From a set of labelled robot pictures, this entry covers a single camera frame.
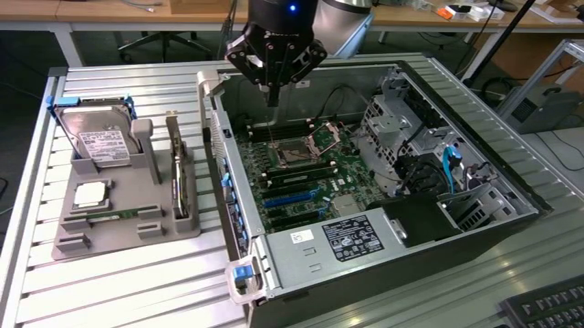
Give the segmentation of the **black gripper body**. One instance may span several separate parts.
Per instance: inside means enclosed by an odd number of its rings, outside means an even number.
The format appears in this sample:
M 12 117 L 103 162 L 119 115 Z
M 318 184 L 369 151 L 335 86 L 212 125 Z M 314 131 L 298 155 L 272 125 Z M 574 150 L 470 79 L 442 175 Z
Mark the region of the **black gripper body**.
M 246 41 L 259 44 L 263 39 L 286 38 L 309 45 L 315 37 L 313 22 L 318 2 L 248 1 L 247 23 L 243 29 Z

